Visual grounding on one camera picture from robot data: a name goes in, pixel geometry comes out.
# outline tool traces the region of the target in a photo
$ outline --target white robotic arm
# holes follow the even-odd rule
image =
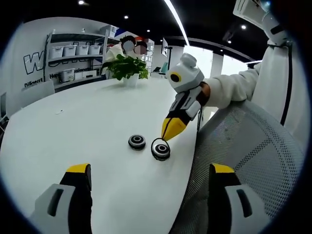
[[[162,125],[161,137],[164,140],[180,134],[205,104],[206,97],[200,86],[204,75],[196,63],[193,56],[185,53],[180,63],[166,74],[177,95]]]

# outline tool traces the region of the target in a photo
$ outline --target white storage box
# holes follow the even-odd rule
[[[75,69],[66,69],[60,73],[60,80],[62,83],[73,81],[75,79]]]
[[[90,45],[88,54],[99,55],[100,48],[101,48],[101,46],[99,46],[99,45]]]
[[[99,33],[102,34],[102,35],[106,35],[106,30],[108,30],[108,36],[110,38],[114,38],[115,37],[116,31],[117,31],[117,28],[115,26],[107,25],[105,27],[101,27],[100,30],[99,30]]]
[[[83,78],[91,78],[91,77],[96,77],[97,76],[97,71],[87,71],[87,72],[82,72],[82,77]]]
[[[75,72],[75,80],[83,79],[83,72]]]
[[[79,45],[76,49],[76,55],[87,55],[89,51],[88,45]]]
[[[154,51],[154,43],[153,42],[148,42],[148,43],[146,43],[146,45],[147,45],[147,49],[149,51]]]
[[[50,59],[56,59],[63,56],[64,46],[55,46],[50,49]]]
[[[64,46],[64,55],[63,57],[75,56],[76,54],[76,45],[66,45]]]

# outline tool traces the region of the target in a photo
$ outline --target ceiling light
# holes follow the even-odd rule
[[[186,45],[190,46],[190,43],[189,43],[189,40],[187,39],[187,36],[186,36],[185,30],[184,30],[184,28],[183,28],[182,22],[181,22],[181,20],[180,20],[180,18],[179,18],[179,15],[177,14],[177,12],[176,12],[174,6],[173,6],[172,3],[170,2],[170,0],[164,0],[164,1],[165,1],[165,3],[167,4],[167,6],[169,7],[171,13],[173,14],[173,16],[174,16],[174,18],[175,18],[177,24],[179,25],[179,28],[180,28],[180,30],[181,30],[181,32],[182,32],[182,35],[183,35],[184,39],[185,39]]]
[[[268,12],[270,10],[271,2],[266,1],[265,3],[261,3],[261,7],[265,12]]]

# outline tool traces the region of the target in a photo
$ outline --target ceiling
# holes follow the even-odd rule
[[[78,17],[97,20],[123,28],[142,37],[161,43],[162,37],[182,36],[182,33],[163,0],[85,0],[89,5],[78,5],[78,0],[39,1],[26,15],[25,21],[46,17]],[[267,37],[264,32],[233,15],[235,0],[171,0],[189,38],[202,39],[235,49],[255,60],[262,59]],[[231,44],[223,40],[232,34]],[[170,45],[185,44],[184,40],[168,39]],[[220,53],[220,48],[190,41]],[[224,49],[225,54],[240,56]]]

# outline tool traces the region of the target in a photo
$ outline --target white jacket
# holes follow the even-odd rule
[[[289,85],[291,61],[292,85]],[[255,65],[254,69],[240,72],[239,75],[220,75],[204,81],[211,89],[206,106],[225,108],[231,100],[251,100],[281,124],[284,120],[284,127],[297,141],[302,151],[306,151],[310,134],[310,100],[303,66],[295,44],[292,46],[292,59],[289,59],[287,47],[269,46],[262,63]],[[286,102],[289,104],[288,111],[285,108]]]
[[[138,55],[134,51],[129,51],[126,54],[124,54],[122,47],[121,47],[121,43],[119,43],[119,44],[112,46],[107,51],[106,56],[105,56],[105,62],[112,62],[112,61],[117,60],[117,55],[131,56],[133,58],[139,58],[139,59],[143,57],[143,55]],[[107,79],[112,78],[112,74],[109,71],[107,71],[107,68],[103,68],[101,74],[102,75],[106,74]]]

